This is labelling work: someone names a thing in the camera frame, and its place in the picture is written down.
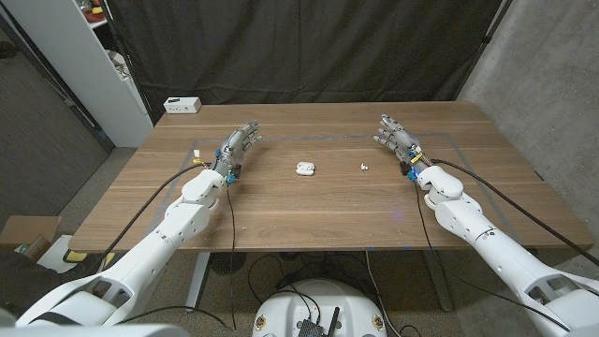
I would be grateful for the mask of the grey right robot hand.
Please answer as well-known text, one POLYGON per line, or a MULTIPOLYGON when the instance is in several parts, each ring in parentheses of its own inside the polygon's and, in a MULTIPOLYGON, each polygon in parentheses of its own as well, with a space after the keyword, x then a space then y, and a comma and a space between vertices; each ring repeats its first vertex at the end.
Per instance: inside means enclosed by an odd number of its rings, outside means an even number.
POLYGON ((413 138, 404 127, 386 114, 381 115, 381 127, 373 138, 388 147, 399 159, 403 176, 414 182, 421 171, 431 166, 419 141, 413 138))

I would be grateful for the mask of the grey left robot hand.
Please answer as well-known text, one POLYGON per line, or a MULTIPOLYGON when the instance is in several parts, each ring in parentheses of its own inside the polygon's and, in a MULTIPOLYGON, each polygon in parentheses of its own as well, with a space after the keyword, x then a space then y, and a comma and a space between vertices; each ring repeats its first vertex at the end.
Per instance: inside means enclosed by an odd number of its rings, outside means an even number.
POLYGON ((211 164, 210 169, 221 174, 228 183, 237 179, 245 154, 261 140, 258 128, 257 120, 252 120, 236 129, 216 151, 215 161, 211 164))

